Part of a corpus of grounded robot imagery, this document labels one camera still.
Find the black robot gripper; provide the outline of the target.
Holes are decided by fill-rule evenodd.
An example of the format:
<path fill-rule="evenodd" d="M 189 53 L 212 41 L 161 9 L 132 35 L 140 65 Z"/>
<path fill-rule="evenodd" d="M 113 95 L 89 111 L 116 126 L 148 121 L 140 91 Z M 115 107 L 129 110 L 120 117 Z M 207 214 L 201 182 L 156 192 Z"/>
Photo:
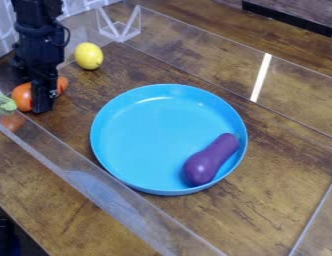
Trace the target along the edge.
<path fill-rule="evenodd" d="M 33 112 L 50 111 L 58 96 L 57 66 L 65 61 L 70 30 L 57 18 L 64 14 L 64 0 L 12 0 L 20 39 L 14 44 L 17 66 L 34 75 Z"/>

